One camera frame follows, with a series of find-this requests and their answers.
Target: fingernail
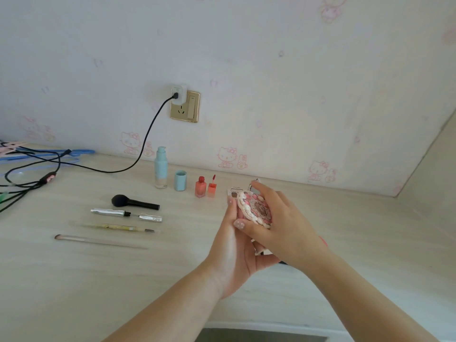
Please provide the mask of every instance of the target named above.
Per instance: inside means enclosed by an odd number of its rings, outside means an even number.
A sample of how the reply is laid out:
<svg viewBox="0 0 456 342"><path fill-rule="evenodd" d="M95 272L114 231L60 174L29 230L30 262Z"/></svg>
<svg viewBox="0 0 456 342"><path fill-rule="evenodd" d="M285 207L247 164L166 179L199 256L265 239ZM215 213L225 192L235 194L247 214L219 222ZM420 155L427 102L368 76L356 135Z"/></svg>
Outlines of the fingernail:
<svg viewBox="0 0 456 342"><path fill-rule="evenodd" d="M245 224L244 222L242 222L241 220L236 220L234 221L233 225L237 228L237 229L244 229L245 227Z"/></svg>

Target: yellow pen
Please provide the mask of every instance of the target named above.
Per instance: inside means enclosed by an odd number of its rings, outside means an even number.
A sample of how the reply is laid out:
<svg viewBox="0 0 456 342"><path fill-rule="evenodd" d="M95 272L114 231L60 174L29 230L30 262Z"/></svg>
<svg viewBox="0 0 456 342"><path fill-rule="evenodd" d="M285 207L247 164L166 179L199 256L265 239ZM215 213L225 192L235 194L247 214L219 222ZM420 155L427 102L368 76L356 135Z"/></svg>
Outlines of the yellow pen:
<svg viewBox="0 0 456 342"><path fill-rule="evenodd" d="M105 229L117 229L117 230L127 230L129 232L146 232L146 233L154 233L160 234L160 230L145 228L145 227L133 227L133 226L122 226L120 224L92 224L92 223L81 223L81 226L84 227L95 227L95 228L105 228Z"/></svg>

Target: gold outlet plate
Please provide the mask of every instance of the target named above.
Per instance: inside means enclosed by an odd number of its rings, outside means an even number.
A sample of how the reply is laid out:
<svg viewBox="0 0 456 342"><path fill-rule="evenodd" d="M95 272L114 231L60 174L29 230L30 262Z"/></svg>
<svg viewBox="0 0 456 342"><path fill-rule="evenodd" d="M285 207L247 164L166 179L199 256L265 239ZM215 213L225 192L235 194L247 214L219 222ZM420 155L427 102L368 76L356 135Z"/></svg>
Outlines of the gold outlet plate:
<svg viewBox="0 0 456 342"><path fill-rule="evenodd" d="M171 119L198 122L200 96L199 92L187 91L187 101L184 104L171 103Z"/></svg>

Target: person's right hand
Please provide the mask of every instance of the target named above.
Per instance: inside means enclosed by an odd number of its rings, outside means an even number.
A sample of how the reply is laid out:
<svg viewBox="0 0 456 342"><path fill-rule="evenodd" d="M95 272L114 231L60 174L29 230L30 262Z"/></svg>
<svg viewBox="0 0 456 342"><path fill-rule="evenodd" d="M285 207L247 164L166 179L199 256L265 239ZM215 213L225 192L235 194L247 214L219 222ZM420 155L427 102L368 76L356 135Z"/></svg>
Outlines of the person's right hand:
<svg viewBox="0 0 456 342"><path fill-rule="evenodd" d="M234 226L265 248L280 260L303 272L309 270L328 248L317 235L311 224L298 208L279 191L252 181L271 209L272 225L266 229L247 219L237 219Z"/></svg>

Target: wallpaper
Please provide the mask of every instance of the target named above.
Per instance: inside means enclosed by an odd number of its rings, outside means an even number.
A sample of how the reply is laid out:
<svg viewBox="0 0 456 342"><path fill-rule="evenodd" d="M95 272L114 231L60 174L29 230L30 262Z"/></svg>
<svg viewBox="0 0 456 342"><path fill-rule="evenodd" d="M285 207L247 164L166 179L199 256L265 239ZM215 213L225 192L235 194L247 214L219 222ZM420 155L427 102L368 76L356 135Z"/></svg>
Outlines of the wallpaper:
<svg viewBox="0 0 456 342"><path fill-rule="evenodd" d="M0 5L5 140L395 196L456 107L456 0Z"/></svg>

